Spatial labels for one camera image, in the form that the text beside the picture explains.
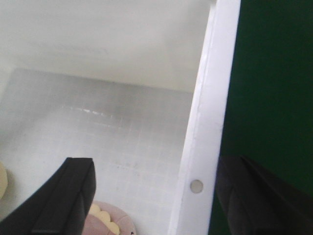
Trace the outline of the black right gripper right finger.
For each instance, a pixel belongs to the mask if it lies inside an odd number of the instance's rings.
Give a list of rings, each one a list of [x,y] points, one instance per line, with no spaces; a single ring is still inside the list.
[[[219,158],[215,191],[233,235],[313,233],[313,198],[248,157]]]

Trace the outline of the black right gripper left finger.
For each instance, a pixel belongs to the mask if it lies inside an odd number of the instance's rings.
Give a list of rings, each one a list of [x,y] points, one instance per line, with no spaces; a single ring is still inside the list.
[[[80,235],[96,191],[91,158],[60,168],[0,223],[2,235]]]

